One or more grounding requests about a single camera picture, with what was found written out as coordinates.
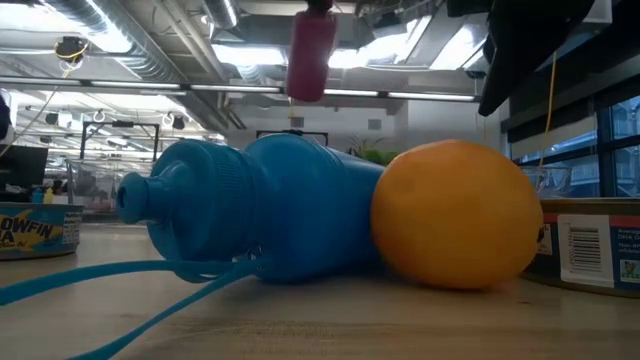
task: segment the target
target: tin can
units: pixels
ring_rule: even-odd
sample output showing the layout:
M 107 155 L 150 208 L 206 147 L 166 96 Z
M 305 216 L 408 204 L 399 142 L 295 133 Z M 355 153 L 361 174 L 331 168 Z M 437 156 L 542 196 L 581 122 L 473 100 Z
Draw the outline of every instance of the tin can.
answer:
M 640 199 L 545 199 L 538 252 L 523 277 L 640 298 Z
M 0 203 L 0 260 L 71 254 L 81 223 L 82 206 Z

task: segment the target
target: barcode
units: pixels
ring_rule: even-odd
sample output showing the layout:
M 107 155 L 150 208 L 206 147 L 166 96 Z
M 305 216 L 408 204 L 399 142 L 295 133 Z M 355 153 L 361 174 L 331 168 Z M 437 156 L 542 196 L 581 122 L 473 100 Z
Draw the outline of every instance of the barcode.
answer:
M 602 271 L 600 233 L 597 228 L 569 227 L 568 240 L 572 270 Z

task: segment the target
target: wooden table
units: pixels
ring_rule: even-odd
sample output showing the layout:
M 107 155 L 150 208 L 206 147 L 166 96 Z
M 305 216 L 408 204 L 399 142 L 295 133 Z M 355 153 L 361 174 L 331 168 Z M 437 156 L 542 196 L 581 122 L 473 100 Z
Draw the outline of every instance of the wooden table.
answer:
M 84 226 L 77 255 L 0 262 L 0 285 L 75 266 L 156 259 L 141 227 Z M 93 280 L 0 309 L 0 358 L 99 347 L 191 294 L 169 273 Z M 517 280 L 488 293 L 384 277 L 297 286 L 246 279 L 148 331 L 125 359 L 640 358 L 640 301 Z

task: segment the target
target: black object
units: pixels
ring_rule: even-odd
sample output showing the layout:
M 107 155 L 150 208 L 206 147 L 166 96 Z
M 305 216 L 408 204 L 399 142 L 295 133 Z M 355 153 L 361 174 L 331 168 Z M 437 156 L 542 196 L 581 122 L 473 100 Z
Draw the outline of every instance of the black object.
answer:
M 47 148 L 11 146 L 0 157 L 0 184 L 11 184 L 23 188 L 42 185 L 48 155 Z
M 489 12 L 493 0 L 449 0 L 447 13 L 449 17 Z
M 449 0 L 449 16 L 489 11 L 490 64 L 478 113 L 488 116 L 544 63 L 587 16 L 594 0 Z
M 184 117 L 175 116 L 173 118 L 173 124 L 171 126 L 176 130 L 183 130 L 184 129 Z
M 56 56 L 69 64 L 77 64 L 84 58 L 86 44 L 76 36 L 65 36 L 56 44 Z
M 44 121 L 49 125 L 58 124 L 58 113 L 48 113 L 45 115 Z
M 0 94 L 0 140 L 4 140 L 9 132 L 11 125 L 11 109 L 4 102 L 4 98 Z
M 333 7 L 332 0 L 307 0 L 309 10 L 319 13 L 326 13 Z

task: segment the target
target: orange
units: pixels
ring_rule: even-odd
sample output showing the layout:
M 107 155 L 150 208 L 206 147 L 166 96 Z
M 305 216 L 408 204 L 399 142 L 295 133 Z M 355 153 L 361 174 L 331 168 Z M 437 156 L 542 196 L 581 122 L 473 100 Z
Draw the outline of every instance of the orange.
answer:
M 482 145 L 446 140 L 389 164 L 376 185 L 371 226 L 383 257 L 401 275 L 480 289 L 531 262 L 542 208 L 511 160 Z

